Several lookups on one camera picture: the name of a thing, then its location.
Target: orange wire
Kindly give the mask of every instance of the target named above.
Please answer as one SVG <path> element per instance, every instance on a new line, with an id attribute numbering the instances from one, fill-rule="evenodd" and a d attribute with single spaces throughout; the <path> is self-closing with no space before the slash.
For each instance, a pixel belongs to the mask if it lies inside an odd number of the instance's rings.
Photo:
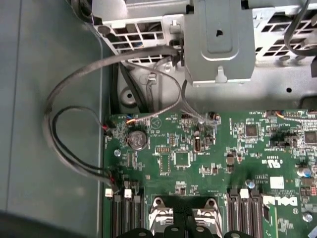
<path id="1" fill-rule="evenodd" d="M 127 124 L 132 123 L 132 122 L 135 122 L 135 119 L 131 119 L 131 120 L 126 121 Z"/>
<path id="2" fill-rule="evenodd" d="M 277 115 L 279 118 L 284 119 L 284 116 L 283 116 L 283 115 L 281 115 L 281 114 L 279 114 L 279 113 L 276 113 L 276 115 Z"/>

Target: electrolytic capacitor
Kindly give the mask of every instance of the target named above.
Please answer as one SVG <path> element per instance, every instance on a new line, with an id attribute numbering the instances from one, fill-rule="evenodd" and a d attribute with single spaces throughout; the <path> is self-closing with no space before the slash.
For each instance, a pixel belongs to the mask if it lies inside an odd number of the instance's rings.
<path id="1" fill-rule="evenodd" d="M 312 222 L 313 216 L 309 212 L 305 212 L 305 213 L 303 213 L 303 220 L 305 222 Z"/>
<path id="2" fill-rule="evenodd" d="M 309 168 L 299 167 L 297 169 L 297 175 L 303 178 L 310 178 L 312 176 L 312 171 Z"/>
<path id="3" fill-rule="evenodd" d="M 247 179 L 247 180 L 246 180 L 246 186 L 247 186 L 249 189 L 253 189 L 253 188 L 256 187 L 256 184 L 255 184 L 252 180 Z"/>
<path id="4" fill-rule="evenodd" d="M 116 149 L 116 150 L 114 150 L 113 154 L 114 154 L 115 157 L 120 157 L 121 156 L 121 150 Z"/>

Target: motherboard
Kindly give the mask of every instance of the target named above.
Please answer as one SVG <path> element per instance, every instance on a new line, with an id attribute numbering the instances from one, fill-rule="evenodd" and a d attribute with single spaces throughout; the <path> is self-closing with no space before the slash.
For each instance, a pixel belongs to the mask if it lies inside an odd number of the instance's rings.
<path id="1" fill-rule="evenodd" d="M 122 188 L 105 189 L 104 236 L 163 232 L 177 204 L 219 236 L 317 236 L 315 111 L 113 115 L 105 166 Z"/>

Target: green circuit board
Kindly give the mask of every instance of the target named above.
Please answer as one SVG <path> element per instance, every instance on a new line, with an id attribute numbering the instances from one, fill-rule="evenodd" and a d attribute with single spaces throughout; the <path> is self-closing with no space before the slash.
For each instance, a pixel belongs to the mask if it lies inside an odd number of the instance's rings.
<path id="1" fill-rule="evenodd" d="M 157 196 L 213 197 L 228 231 L 226 197 L 231 189 L 255 184 L 271 221 L 264 238 L 307 237 L 317 225 L 317 120 L 291 121 L 267 112 L 206 114 L 204 125 L 182 113 L 165 113 L 127 125 L 127 115 L 113 115 L 105 135 L 105 165 L 120 181 L 137 181 L 144 189 L 144 226 Z M 314 119 L 307 111 L 283 115 Z M 138 118 L 143 115 L 130 115 Z M 137 150 L 127 139 L 141 131 L 146 145 Z M 303 174 L 303 169 L 311 174 Z M 110 237 L 110 200 L 104 202 L 104 236 Z M 303 220 L 309 213 L 312 222 Z"/>

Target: ram slot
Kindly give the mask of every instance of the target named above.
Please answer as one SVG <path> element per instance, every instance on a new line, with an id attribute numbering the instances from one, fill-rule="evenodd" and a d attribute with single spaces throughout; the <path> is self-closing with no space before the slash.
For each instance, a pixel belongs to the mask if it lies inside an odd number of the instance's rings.
<path id="1" fill-rule="evenodd" d="M 252 210 L 252 236 L 256 238 L 263 238 L 263 224 L 262 224 L 262 206 L 263 202 L 259 191 L 251 191 L 251 210 Z"/>
<path id="2" fill-rule="evenodd" d="M 229 193 L 226 195 L 227 198 L 227 230 L 234 231 L 234 202 L 230 198 Z"/>
<path id="3" fill-rule="evenodd" d="M 134 223 L 133 228 L 141 228 L 141 196 L 136 195 L 133 197 L 134 205 Z"/>
<path id="4" fill-rule="evenodd" d="M 122 233 L 128 232 L 131 229 L 131 199 L 125 198 L 123 200 L 123 223 L 122 223 Z"/>
<path id="5" fill-rule="evenodd" d="M 251 211 L 251 203 L 250 203 L 250 199 L 241 199 L 242 200 L 242 211 L 243 211 L 243 215 L 242 215 L 242 224 L 243 224 L 243 230 L 242 232 L 248 234 L 248 235 L 252 235 L 252 229 L 253 229 L 253 225 L 252 225 L 252 211 Z"/>
<path id="6" fill-rule="evenodd" d="M 227 193 L 227 228 L 228 231 L 242 231 L 241 199 L 238 190 Z"/>
<path id="7" fill-rule="evenodd" d="M 112 237 L 121 235 L 122 223 L 122 199 L 120 195 L 115 195 L 112 201 Z"/>
<path id="8" fill-rule="evenodd" d="M 144 193 L 141 195 L 141 208 L 140 208 L 140 228 L 145 228 L 144 220 Z"/>

